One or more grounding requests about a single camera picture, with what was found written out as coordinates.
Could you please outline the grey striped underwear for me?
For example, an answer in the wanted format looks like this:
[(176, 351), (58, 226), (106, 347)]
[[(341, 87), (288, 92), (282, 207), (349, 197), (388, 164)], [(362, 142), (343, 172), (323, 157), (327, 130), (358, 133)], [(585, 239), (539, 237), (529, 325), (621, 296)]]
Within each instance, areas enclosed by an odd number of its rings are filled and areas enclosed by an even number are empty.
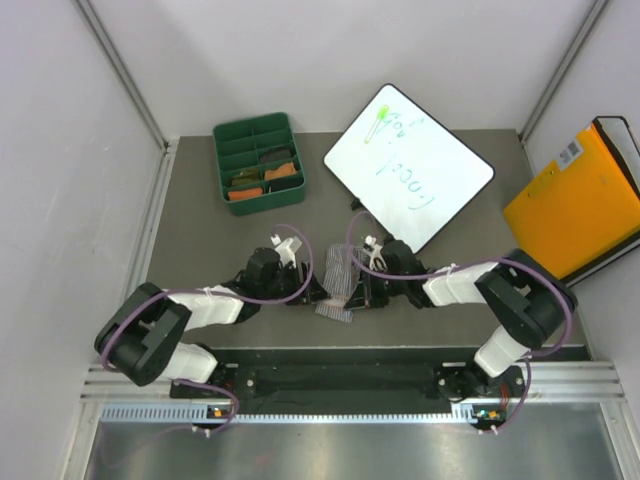
[(353, 313), (346, 310), (345, 305), (355, 291), (360, 273), (351, 254), (355, 254), (361, 263), (367, 260), (362, 247), (350, 250), (345, 244), (333, 244), (328, 248), (322, 286), (329, 298), (321, 301), (315, 308), (316, 314), (342, 323), (353, 321)]

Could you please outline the green compartment tray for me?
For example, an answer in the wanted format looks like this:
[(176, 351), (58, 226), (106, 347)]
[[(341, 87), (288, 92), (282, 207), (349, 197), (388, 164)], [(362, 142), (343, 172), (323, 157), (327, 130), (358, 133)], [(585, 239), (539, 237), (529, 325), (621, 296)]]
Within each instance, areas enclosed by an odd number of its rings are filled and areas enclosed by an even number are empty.
[[(216, 151), (216, 164), (219, 171), (219, 183), (224, 203), (235, 216), (246, 216), (267, 210), (301, 203), (306, 197), (306, 174), (301, 161), (301, 153), (295, 140), (289, 116), (284, 112), (274, 112), (261, 116), (230, 121), (215, 126), (212, 138)], [(261, 164), (259, 155), (271, 148), (286, 145), (293, 156), (288, 160)], [(304, 185), (295, 189), (269, 192), (268, 181), (264, 180), (264, 172), (268, 169), (293, 162), (296, 176), (302, 176)], [(247, 168), (259, 168), (262, 181), (258, 183), (229, 187), (229, 179)], [(244, 201), (228, 200), (229, 189), (261, 187), (262, 196)]]

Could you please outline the black dotted underwear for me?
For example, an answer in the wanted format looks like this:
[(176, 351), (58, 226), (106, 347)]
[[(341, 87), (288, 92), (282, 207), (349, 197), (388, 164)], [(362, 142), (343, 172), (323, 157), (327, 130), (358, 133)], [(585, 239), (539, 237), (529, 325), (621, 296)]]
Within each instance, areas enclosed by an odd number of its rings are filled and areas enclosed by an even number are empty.
[(271, 148), (259, 155), (259, 162), (261, 164), (277, 162), (281, 160), (288, 160), (293, 156), (292, 150), (286, 146), (278, 146)]

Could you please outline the olive green underwear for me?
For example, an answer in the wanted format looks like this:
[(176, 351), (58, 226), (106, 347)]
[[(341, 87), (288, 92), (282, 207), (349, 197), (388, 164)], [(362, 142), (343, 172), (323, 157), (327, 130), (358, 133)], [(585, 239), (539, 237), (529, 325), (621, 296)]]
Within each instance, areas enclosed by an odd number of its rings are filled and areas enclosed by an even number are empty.
[(247, 168), (234, 174), (228, 181), (229, 187), (238, 187), (262, 181), (259, 168)]

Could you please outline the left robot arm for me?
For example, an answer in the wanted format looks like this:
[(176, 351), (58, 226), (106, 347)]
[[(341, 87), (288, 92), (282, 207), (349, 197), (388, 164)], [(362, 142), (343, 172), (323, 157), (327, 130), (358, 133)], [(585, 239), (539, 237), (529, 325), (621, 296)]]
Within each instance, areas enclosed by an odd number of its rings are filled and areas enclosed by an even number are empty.
[(310, 262), (296, 260), (295, 240), (258, 248), (234, 278), (198, 290), (165, 291), (139, 285), (99, 331), (94, 349), (103, 364), (137, 386), (158, 378), (187, 380), (205, 396), (226, 387), (227, 374), (203, 346), (182, 341), (185, 332), (240, 324), (262, 306), (313, 305), (329, 298)]

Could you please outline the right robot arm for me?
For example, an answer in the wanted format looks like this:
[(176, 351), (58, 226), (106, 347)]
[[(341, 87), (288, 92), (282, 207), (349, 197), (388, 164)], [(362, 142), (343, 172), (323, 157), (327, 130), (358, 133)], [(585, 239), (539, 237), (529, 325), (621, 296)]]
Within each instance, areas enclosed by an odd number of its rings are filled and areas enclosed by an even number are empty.
[(425, 266), (401, 240), (380, 245), (369, 237), (364, 251), (369, 265), (344, 305), (347, 310), (383, 308), (396, 296), (406, 297), (418, 309), (489, 307), (499, 327), (465, 366), (467, 384), (478, 395), (492, 394), (508, 368), (573, 321), (576, 296), (521, 249), (497, 261), (440, 268)]

